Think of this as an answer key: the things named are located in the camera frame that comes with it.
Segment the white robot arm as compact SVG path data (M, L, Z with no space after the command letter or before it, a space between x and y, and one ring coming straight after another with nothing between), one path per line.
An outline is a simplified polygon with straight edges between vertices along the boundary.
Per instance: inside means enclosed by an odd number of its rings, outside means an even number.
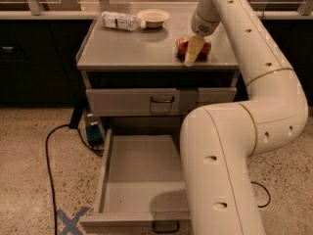
M246 168L304 128L308 106L291 64L246 0L201 0L192 30L223 23L248 98L191 111L180 155L193 235L266 235Z

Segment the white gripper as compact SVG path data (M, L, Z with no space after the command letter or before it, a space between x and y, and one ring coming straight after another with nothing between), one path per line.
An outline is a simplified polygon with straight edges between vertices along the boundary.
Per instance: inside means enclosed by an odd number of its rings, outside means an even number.
M212 0L200 0L195 9L191 28L193 33L197 34L190 38L187 46L184 64L191 67L201 52L205 40L203 36L209 36L214 33L220 24L220 16Z

